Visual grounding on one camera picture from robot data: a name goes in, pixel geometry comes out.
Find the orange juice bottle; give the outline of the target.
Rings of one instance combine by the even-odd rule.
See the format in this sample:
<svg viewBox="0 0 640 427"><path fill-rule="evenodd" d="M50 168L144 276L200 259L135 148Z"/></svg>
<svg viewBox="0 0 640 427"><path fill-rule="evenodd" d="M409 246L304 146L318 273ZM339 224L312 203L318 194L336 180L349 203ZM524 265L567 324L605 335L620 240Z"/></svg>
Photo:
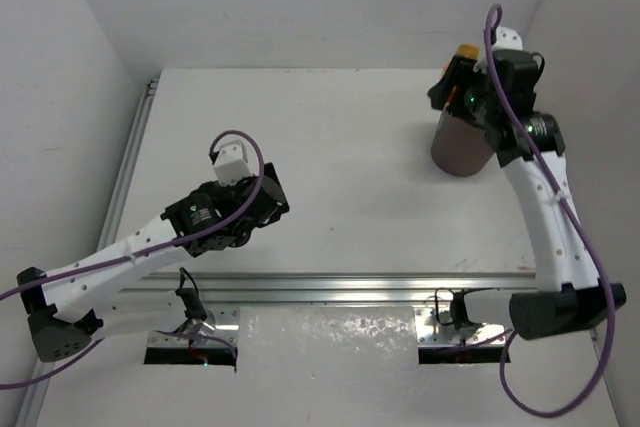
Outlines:
<svg viewBox="0 0 640 427"><path fill-rule="evenodd" d="M473 44L460 44L457 47L443 73L443 77L447 79L445 108L456 103L468 89L479 53L479 48Z"/></svg>

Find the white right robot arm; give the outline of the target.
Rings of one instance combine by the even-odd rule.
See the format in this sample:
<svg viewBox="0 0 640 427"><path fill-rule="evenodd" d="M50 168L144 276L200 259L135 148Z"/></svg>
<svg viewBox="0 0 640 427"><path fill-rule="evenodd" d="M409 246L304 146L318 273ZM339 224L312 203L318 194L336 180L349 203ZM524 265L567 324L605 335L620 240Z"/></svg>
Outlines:
<svg viewBox="0 0 640 427"><path fill-rule="evenodd" d="M626 304L625 289L605 282L573 211L556 119L533 109L544 60L502 49L492 61L481 70L476 49L460 46L428 97L434 109L481 130L518 198L537 289L511 296L511 325L523 339L537 340L612 323Z"/></svg>

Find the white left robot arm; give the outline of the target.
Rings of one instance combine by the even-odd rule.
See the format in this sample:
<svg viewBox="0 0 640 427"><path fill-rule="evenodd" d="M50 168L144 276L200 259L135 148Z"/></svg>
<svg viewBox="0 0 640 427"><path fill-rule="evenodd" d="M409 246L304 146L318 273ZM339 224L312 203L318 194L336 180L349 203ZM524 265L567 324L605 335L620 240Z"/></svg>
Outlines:
<svg viewBox="0 0 640 427"><path fill-rule="evenodd" d="M58 362L92 340L159 327L177 330L203 320L205 309L193 288L179 287L131 322L120 323L115 295L149 274L208 252L239 248L288 213L289 204L272 163L262 175L233 185L201 184L134 234L63 268L30 267L17 283L38 358Z"/></svg>

